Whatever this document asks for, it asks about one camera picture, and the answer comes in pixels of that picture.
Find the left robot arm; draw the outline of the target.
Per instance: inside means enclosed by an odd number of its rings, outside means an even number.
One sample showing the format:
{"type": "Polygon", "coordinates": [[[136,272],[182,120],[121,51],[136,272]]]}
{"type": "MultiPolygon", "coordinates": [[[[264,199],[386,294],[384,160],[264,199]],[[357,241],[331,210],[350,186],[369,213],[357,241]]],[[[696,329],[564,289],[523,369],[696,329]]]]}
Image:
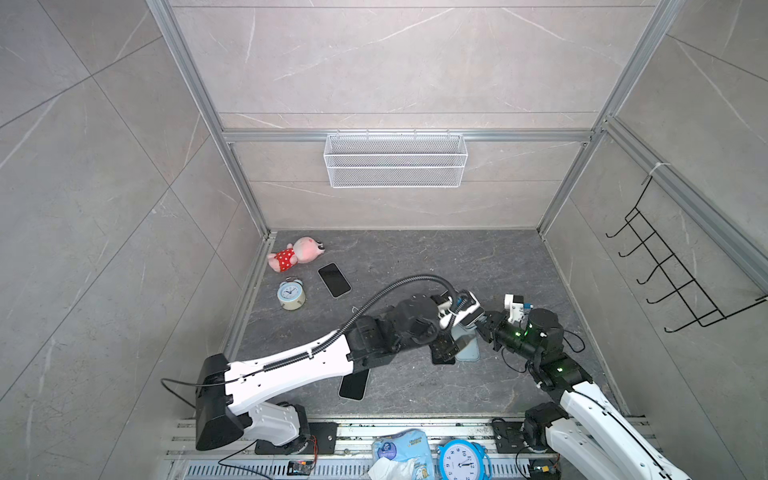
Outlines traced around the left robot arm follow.
{"type": "Polygon", "coordinates": [[[483,313],[474,296],[461,299],[458,312],[452,312],[448,300],[419,294],[375,316],[360,314],[347,330],[268,357],[231,362],[212,355],[195,385],[195,447],[215,450],[252,432],[277,449],[296,450],[309,436],[305,410],[275,405],[272,398],[320,380],[366,373],[422,347],[430,349],[433,363],[448,363],[472,339],[454,337],[453,328],[469,328],[483,313]]]}

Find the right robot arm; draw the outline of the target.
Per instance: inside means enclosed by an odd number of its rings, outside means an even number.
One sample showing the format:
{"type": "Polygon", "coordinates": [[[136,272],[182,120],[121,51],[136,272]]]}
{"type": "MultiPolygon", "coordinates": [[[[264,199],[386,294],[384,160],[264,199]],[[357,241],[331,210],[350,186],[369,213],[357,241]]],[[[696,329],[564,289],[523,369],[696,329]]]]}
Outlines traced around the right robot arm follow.
{"type": "Polygon", "coordinates": [[[587,479],[688,479],[617,410],[564,349],[566,329],[547,309],[513,322],[487,312],[477,334],[495,351],[525,360],[525,371],[551,401],[526,411],[521,432],[532,451],[552,451],[587,479]]]}

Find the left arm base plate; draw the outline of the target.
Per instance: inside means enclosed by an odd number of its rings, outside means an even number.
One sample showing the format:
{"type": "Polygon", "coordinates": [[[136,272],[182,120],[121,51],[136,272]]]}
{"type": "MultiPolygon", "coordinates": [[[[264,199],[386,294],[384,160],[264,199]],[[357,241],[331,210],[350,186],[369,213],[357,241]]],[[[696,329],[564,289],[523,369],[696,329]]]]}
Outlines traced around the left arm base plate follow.
{"type": "Polygon", "coordinates": [[[311,422],[299,436],[283,446],[275,446],[266,440],[257,440],[256,455],[314,454],[331,455],[335,452],[339,424],[335,422],[311,422]]]}

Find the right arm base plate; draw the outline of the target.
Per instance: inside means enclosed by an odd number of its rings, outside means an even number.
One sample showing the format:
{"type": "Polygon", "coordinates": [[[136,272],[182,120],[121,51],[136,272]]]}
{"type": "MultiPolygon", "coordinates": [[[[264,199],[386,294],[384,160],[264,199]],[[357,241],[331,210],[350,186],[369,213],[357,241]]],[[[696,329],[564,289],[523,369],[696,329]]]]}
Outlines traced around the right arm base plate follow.
{"type": "Polygon", "coordinates": [[[538,427],[534,421],[493,418],[490,421],[496,451],[503,454],[539,452],[538,427]]]}

